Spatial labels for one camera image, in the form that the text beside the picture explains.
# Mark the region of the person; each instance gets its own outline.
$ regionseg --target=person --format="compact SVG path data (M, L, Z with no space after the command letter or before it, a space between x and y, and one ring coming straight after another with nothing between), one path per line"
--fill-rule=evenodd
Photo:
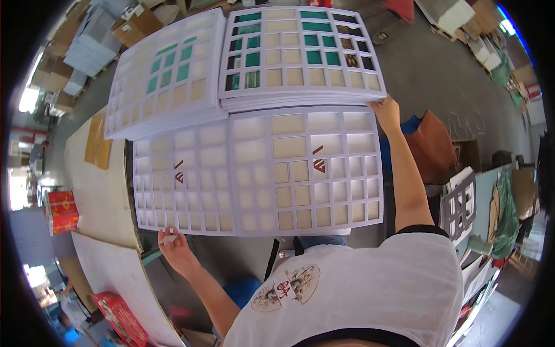
M367 105L391 145L395 187L396 234L379 247L300 238L304 254L280 264L239 310L183 234L160 246L200 297L224 347L444 347L451 337L463 299L455 249L434 226L398 104L388 95Z
M91 315L82 309L76 300L70 300L68 298L69 291L73 288L71 280L68 281L63 292L58 292L58 301L60 301L60 307L62 308L62 313L58 316L60 323L66 328L75 328L75 330L82 335L85 335L90 343L98 347L98 344L94 341L92 336L87 332L87 328L93 321Z

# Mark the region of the concrete floor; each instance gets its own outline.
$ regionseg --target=concrete floor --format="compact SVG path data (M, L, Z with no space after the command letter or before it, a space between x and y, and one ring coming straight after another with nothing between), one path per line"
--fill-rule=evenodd
M364 16L365 9L360 8L359 3L362 2L342 0L336 5L359 9ZM388 44L376 46L387 91L401 107L401 121L413 114L421 117L430 109L450 130L453 139L478 139L483 163L489 163L491 154L499 149L523 154L526 161L532 160L529 134L509 94L489 79L467 46L434 34L420 10L416 8L415 12L412 26ZM59 121L44 155L42 184L64 185L66 182L65 142L107 104L115 68L113 63L102 72L79 97L73 112ZM390 188L386 189L385 198L391 202ZM388 213L386 219L389 223L353 229L351 235L345 237L348 245L354 248L379 246L393 229L394 215ZM272 245L273 238L194 237L192 241L202 264L222 284L245 276L263 280ZM280 249L291 248L291 245L292 238L283 238ZM165 309L171 305L180 306L193 312L193 316L181 320L182 326L209 329L210 320L200 300L186 280L167 263L165 265L176 286L160 298L161 305Z

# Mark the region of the white sheet stack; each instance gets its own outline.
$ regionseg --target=white sheet stack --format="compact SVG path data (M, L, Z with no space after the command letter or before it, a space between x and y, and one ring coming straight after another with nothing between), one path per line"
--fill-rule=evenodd
M92 7L73 38L64 63L90 77L99 73L121 47L120 41L112 34L113 23L114 19L107 12Z
M73 73L71 74L71 78L69 82L64 87L64 92L68 93L72 97L77 95L85 86L85 82L87 81L87 75L79 71L77 69L73 69Z

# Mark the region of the stack of cardboard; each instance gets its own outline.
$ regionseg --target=stack of cardboard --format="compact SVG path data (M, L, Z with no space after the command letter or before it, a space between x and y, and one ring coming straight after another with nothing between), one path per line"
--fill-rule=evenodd
M161 21L151 10L143 8L141 4L137 5L127 21L118 18L112 25L114 36L128 48L160 29L162 29Z
M503 15L492 0L466 0L476 14L462 28L473 40L478 40L480 35L487 35L499 26Z

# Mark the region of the cardboard box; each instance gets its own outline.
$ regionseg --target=cardboard box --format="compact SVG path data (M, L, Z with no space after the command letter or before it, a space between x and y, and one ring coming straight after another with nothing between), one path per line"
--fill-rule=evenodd
M127 21L118 18L112 25L112 33L129 48L148 35L162 29L162 26L162 22L151 10L141 7Z

